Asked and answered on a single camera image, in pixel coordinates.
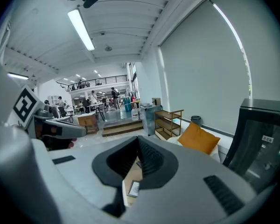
ceiling light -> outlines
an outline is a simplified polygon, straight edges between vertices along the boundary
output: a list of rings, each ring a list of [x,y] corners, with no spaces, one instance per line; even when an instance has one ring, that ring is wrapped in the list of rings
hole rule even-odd
[[[14,74],[12,72],[9,72],[7,75],[9,77],[19,78],[19,79],[23,79],[23,80],[28,80],[29,79],[29,77],[27,77],[27,76],[22,76],[22,75]]]
[[[79,9],[75,9],[69,12],[67,13],[67,15],[69,16],[71,23],[74,25],[87,50],[94,50],[94,46],[87,33]]]

wooden shelving unit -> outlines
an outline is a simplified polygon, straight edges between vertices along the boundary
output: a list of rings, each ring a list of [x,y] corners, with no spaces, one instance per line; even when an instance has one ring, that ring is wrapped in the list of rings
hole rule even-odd
[[[154,112],[155,134],[160,140],[166,141],[171,137],[178,136],[173,132],[175,129],[179,129],[179,135],[181,135],[182,111],[183,110],[168,112],[162,110]],[[180,119],[179,125],[173,122],[176,118]]]

wall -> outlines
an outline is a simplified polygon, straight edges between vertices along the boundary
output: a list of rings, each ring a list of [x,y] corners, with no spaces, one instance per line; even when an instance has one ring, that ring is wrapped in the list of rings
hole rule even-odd
[[[253,98],[280,100],[280,26],[262,0],[213,0],[245,48]],[[248,76],[236,39],[209,3],[199,6],[161,45],[170,110],[235,133],[248,97]]]
[[[246,50],[253,98],[280,100],[280,25],[263,0],[212,0]]]
[[[34,88],[34,93],[42,102],[48,99],[49,95],[61,96],[62,100],[66,101],[67,104],[71,106],[69,110],[72,110],[72,101],[70,94],[66,92],[63,88],[61,88],[61,86],[58,83],[56,83],[55,80],[50,80],[39,85],[39,90],[38,87]]]
[[[209,2],[199,6],[161,45],[170,109],[183,118],[235,133],[239,107],[249,97],[241,50],[229,26]]]
[[[142,62],[136,63],[140,99],[151,103],[152,98],[161,98],[161,84],[154,51],[151,49]]]

desk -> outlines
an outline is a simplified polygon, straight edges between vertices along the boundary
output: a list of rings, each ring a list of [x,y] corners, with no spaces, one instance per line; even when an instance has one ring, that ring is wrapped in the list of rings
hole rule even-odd
[[[104,103],[100,103],[100,104],[94,104],[94,105],[89,105],[87,107],[95,107],[95,117],[97,118],[98,120],[98,112],[100,113],[103,121],[105,120],[105,117],[103,115],[103,113],[101,112],[101,110],[99,109],[101,105],[104,105]]]

wooden step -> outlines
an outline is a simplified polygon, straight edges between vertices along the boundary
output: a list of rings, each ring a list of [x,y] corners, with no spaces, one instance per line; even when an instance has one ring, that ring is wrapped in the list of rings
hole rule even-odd
[[[139,119],[137,121],[132,121],[131,119],[123,120],[123,121],[119,121],[119,122],[112,123],[112,124],[109,124],[109,125],[105,125],[104,130],[115,129],[115,128],[120,128],[120,127],[124,127],[124,126],[140,124],[140,123],[142,124],[141,119]]]
[[[113,135],[128,133],[128,132],[132,132],[132,131],[136,131],[136,130],[140,130],[140,129],[143,129],[142,123],[132,124],[129,126],[122,126],[122,127],[118,127],[118,128],[104,130],[102,133],[102,136],[103,137],[113,136]]]

